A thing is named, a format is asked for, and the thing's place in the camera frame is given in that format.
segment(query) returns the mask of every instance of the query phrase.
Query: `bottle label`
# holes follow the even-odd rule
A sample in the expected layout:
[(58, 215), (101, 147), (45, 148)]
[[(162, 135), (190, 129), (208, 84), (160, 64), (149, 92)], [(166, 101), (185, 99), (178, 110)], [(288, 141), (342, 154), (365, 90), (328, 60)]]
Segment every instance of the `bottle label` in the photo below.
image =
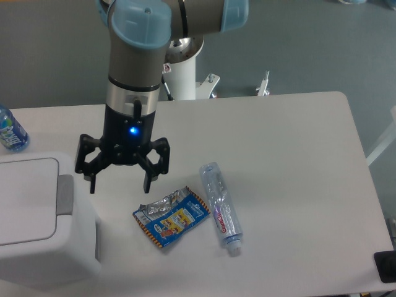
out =
[(0, 128), (0, 142), (7, 149), (16, 149), (25, 145), (28, 139), (26, 131), (18, 121), (6, 119)]

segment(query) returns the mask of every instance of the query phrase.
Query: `water bottle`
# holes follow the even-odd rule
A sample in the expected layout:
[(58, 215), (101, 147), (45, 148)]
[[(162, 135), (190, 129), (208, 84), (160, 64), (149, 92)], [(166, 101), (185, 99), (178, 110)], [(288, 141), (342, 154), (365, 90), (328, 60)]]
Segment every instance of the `water bottle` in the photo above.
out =
[(199, 174), (216, 222), (217, 233), (231, 256), (237, 256), (241, 252), (242, 229), (222, 172), (217, 163), (213, 162), (202, 166)]
[(2, 105), (0, 105), (0, 142), (13, 152), (20, 152), (29, 144), (29, 136), (25, 129), (11, 111)]

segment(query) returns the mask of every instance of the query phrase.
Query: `bottle cap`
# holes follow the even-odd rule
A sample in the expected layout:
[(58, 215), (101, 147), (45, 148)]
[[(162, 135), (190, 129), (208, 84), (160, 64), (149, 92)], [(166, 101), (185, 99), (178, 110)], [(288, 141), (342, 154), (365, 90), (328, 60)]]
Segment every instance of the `bottle cap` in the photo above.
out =
[(227, 250), (231, 257), (237, 256), (241, 253), (242, 244), (239, 239), (234, 240), (227, 244)]

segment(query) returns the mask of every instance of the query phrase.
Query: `blue snack package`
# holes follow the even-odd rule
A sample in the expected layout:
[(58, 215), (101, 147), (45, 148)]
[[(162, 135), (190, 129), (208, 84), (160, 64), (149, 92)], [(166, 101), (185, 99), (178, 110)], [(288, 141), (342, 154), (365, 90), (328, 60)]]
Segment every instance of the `blue snack package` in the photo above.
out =
[(205, 202), (188, 187), (162, 200), (140, 205), (133, 213), (144, 233), (160, 248), (169, 245), (210, 214)]

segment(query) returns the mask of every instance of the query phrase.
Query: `crushed plastic bottle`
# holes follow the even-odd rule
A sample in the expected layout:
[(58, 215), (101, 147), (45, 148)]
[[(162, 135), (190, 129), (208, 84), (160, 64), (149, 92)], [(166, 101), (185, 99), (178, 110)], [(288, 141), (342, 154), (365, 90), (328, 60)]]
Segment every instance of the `crushed plastic bottle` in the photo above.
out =
[(241, 252), (243, 232), (222, 172), (217, 163), (213, 162), (202, 166), (199, 174), (216, 222), (217, 233), (230, 255), (237, 256)]

